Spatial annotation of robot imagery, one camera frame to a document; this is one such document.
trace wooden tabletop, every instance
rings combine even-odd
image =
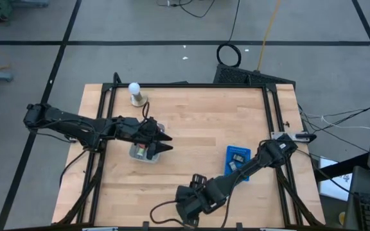
[[[302,131],[293,87],[277,85],[277,92],[283,120],[290,125],[285,130]],[[269,138],[261,89],[143,88],[142,93],[149,97],[149,116],[165,125],[166,133],[173,138],[168,142],[173,150],[161,153],[158,163],[149,164],[129,157],[131,143],[109,141],[95,225],[140,227],[143,221],[150,221],[150,210],[159,203],[174,200],[177,186],[189,185],[193,174],[208,178],[222,175],[228,145],[249,148],[255,154],[259,141]],[[79,111],[81,116],[96,117],[100,94],[101,85],[85,86]],[[272,96],[269,96],[273,111]],[[141,108],[133,107],[129,99],[126,88],[117,89],[113,116],[141,120]],[[274,113],[272,117],[277,130]],[[308,152],[306,145],[298,146]],[[72,144],[67,162],[81,150],[81,145]],[[63,218],[79,197],[87,156],[64,175],[53,222]],[[296,152],[291,161],[299,197],[324,223],[310,158]],[[294,223],[292,201],[288,194],[286,197],[291,223]],[[235,227],[237,222],[242,222],[244,227],[284,227],[280,204],[275,170],[262,169],[252,175],[249,182],[242,182],[235,188],[226,227]],[[88,220],[90,206],[89,198],[84,221]],[[210,215],[201,214],[199,226],[220,227],[225,208],[220,207]],[[158,221],[179,219],[173,204],[157,209],[154,218]],[[167,223],[161,226],[177,225]]]

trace black metal frame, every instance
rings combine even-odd
[[[103,109],[105,106],[105,97],[110,91],[110,99],[109,99],[109,107],[108,107],[108,112],[107,112],[107,117],[110,118],[112,117],[112,112],[114,108],[114,102],[116,98],[116,90],[117,88],[122,88],[122,87],[128,87],[127,83],[121,83],[121,80],[119,79],[118,75],[114,75],[114,83],[104,83],[102,85],[101,89],[101,96],[100,96],[100,102],[98,105],[98,112],[97,112],[97,118],[102,117],[103,114]],[[281,108],[279,106],[279,99],[278,99],[278,93],[277,93],[277,88],[274,83],[265,83],[265,84],[212,84],[212,83],[142,83],[141,84],[142,88],[164,88],[164,87],[169,87],[169,88],[253,88],[253,89],[261,89],[262,90],[262,95],[263,95],[263,102],[264,102],[264,107],[265,107],[265,114],[267,117],[267,124],[268,124],[268,129],[269,133],[274,132],[274,122],[272,120],[272,112],[270,109],[270,104],[269,104],[269,97],[268,97],[268,90],[271,91],[272,93],[272,98],[273,102],[275,105],[275,113],[276,113],[276,118],[277,118],[277,123],[278,123],[278,128],[279,131],[283,132],[285,131],[284,129],[284,123],[282,120],[282,114],[281,114]],[[99,153],[100,159],[98,161],[98,167],[100,167],[100,172],[102,173],[103,171],[103,163],[105,161],[105,153],[106,153],[106,148]],[[87,188],[87,185],[89,183],[89,180],[91,179],[92,176],[92,171],[93,171],[93,165],[94,165],[94,159],[95,159],[95,153],[90,153],[89,154],[89,159],[87,163],[87,168],[85,171],[85,178],[84,178],[84,185],[82,190],[85,190]],[[290,161],[286,165],[286,172],[288,175],[288,179],[290,182],[290,185],[295,189],[296,192],[296,186],[295,186],[295,181],[294,181],[294,173],[292,169],[292,165]],[[290,216],[289,216],[289,211],[288,211],[288,203],[286,201],[286,194],[285,194],[285,189],[281,185],[281,183],[278,184],[278,191],[279,191],[279,199],[281,200],[281,210],[282,210],[282,215],[284,219],[284,224],[285,226],[292,225],[290,223]],[[96,210],[98,206],[98,200],[99,200],[99,194],[100,194],[100,187],[101,187],[101,178],[99,182],[96,184],[94,191],[93,191],[93,199],[91,203],[91,211],[89,213],[89,223],[94,224],[95,222],[95,217],[96,217]],[[84,210],[85,210],[85,204],[82,205],[80,211],[78,212],[76,222],[77,223],[82,223],[83,217],[84,217]],[[297,206],[294,204],[294,211],[295,211],[295,220],[297,225],[302,225],[302,215],[297,208]],[[119,227],[119,229],[140,229],[143,227]],[[198,228],[201,230],[211,230],[211,228]]]

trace white cable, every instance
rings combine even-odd
[[[329,125],[332,125],[332,126],[335,126],[335,127],[337,127],[337,128],[365,128],[365,129],[369,129],[369,130],[370,130],[370,128],[369,128],[369,127],[365,127],[365,126],[338,126],[338,125],[335,125],[335,124],[333,124],[333,123],[329,123],[329,122],[327,122],[327,121],[325,120],[325,118],[324,118],[324,116],[323,116],[323,115],[321,116],[321,121],[324,121],[325,123],[327,123],[327,124],[329,124]]]

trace white paper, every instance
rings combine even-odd
[[[332,160],[326,160],[323,158],[321,158],[319,161],[320,168],[330,166],[332,164],[336,164],[336,162]],[[337,182],[340,186],[349,190],[351,188],[352,173],[335,177],[333,180]],[[343,201],[348,200],[348,192],[341,189],[330,180],[324,180],[320,182],[319,194]]]

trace blue object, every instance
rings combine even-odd
[[[235,147],[235,146],[228,146],[226,148],[226,158],[225,158],[225,171],[224,175],[227,176],[231,174],[233,171],[231,167],[229,167],[230,162],[234,162],[237,168],[242,167],[244,164],[239,163],[238,161],[235,161],[232,159],[233,155],[237,154],[245,158],[245,163],[250,161],[251,159],[251,150],[247,148],[240,148],[240,147]]]

